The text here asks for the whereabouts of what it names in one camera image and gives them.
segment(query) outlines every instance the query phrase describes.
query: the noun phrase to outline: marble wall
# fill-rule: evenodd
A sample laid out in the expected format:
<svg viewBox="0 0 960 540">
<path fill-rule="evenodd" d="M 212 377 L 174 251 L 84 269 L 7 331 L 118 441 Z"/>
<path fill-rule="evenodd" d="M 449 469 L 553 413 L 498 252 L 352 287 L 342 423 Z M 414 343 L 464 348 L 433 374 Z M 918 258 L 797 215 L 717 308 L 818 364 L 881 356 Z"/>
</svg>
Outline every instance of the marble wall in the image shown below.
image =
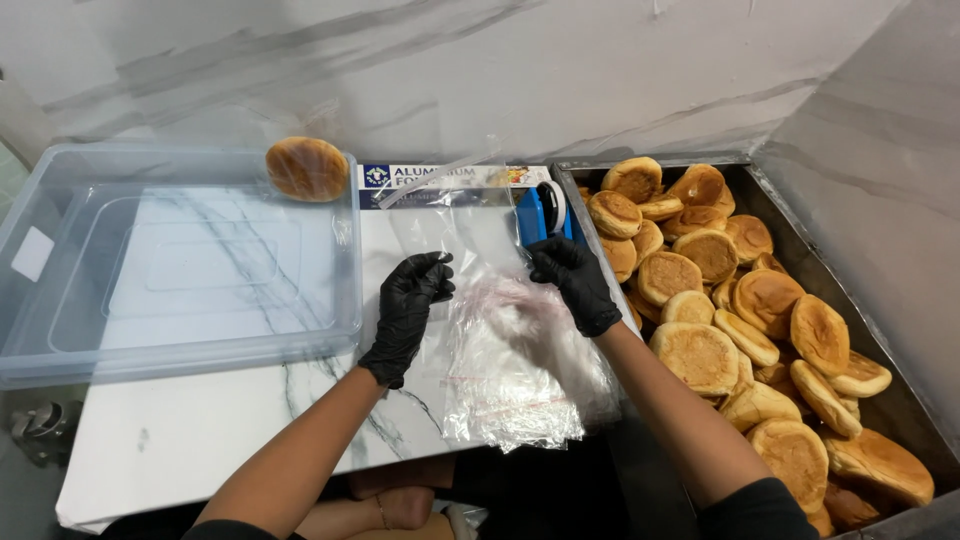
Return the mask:
<svg viewBox="0 0 960 540">
<path fill-rule="evenodd" d="M 901 3 L 33 0 L 4 6 L 0 64 L 78 140 L 308 133 L 378 160 L 489 133 L 537 160 L 749 150 Z"/>
<path fill-rule="evenodd" d="M 960 450 L 960 5 L 914 0 L 756 155 Z"/>
</svg>

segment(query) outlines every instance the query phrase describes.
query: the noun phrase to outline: forearm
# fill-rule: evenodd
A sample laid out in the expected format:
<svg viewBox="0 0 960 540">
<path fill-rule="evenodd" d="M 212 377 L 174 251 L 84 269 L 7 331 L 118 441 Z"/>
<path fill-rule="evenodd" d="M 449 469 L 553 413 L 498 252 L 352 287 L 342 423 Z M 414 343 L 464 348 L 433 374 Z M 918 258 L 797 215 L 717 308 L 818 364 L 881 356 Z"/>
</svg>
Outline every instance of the forearm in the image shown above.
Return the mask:
<svg viewBox="0 0 960 540">
<path fill-rule="evenodd" d="M 700 507 L 772 476 L 747 440 L 660 362 L 623 322 L 594 338 Z"/>
<path fill-rule="evenodd" d="M 353 368 L 254 454 L 217 491 L 197 523 L 244 521 L 286 538 L 303 521 L 384 387 Z"/>
</svg>

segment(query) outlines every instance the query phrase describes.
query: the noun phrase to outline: hand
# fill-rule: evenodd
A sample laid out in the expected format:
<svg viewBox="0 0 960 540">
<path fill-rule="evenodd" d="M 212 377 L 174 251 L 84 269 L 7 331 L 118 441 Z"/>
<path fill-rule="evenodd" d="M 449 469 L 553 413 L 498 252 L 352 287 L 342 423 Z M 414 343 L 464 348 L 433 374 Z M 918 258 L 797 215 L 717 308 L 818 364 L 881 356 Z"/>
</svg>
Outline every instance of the hand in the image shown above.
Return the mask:
<svg viewBox="0 0 960 540">
<path fill-rule="evenodd" d="M 433 252 L 405 259 L 380 285 L 380 320 L 373 346 L 357 365 L 381 386 L 403 387 L 403 374 L 420 350 L 430 305 L 453 298 L 453 255 Z"/>
<path fill-rule="evenodd" d="M 527 251 L 534 260 L 530 281 L 557 285 L 581 334 L 596 337 L 623 318 L 590 248 L 554 236 L 530 244 Z"/>
</svg>

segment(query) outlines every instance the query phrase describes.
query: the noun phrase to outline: white label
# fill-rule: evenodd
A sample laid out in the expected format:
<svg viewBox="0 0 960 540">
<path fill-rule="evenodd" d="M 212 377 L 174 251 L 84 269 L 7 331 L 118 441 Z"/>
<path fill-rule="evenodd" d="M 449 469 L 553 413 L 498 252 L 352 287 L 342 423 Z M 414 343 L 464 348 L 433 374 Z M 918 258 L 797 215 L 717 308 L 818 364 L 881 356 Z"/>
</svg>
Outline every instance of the white label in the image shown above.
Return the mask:
<svg viewBox="0 0 960 540">
<path fill-rule="evenodd" d="M 13 257 L 10 267 L 36 283 L 53 249 L 54 241 L 41 233 L 38 228 L 31 227 L 27 231 L 27 237 L 20 244 L 20 249 Z"/>
</svg>

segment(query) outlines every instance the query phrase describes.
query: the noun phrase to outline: foot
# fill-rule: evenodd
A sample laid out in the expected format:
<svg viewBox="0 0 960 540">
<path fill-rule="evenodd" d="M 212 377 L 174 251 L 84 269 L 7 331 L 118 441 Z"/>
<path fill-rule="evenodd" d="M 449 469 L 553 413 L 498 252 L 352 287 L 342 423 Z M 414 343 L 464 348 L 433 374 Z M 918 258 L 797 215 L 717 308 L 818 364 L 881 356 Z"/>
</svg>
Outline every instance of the foot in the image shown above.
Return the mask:
<svg viewBox="0 0 960 540">
<path fill-rule="evenodd" d="M 378 497 L 390 528 L 421 528 L 426 525 L 433 507 L 433 490 L 429 487 L 398 487 L 388 489 Z"/>
<path fill-rule="evenodd" d="M 347 475 L 347 484 L 354 499 L 363 501 L 392 487 L 424 485 L 445 487 L 453 485 L 456 454 L 436 455 L 391 465 L 357 471 Z"/>
</svg>

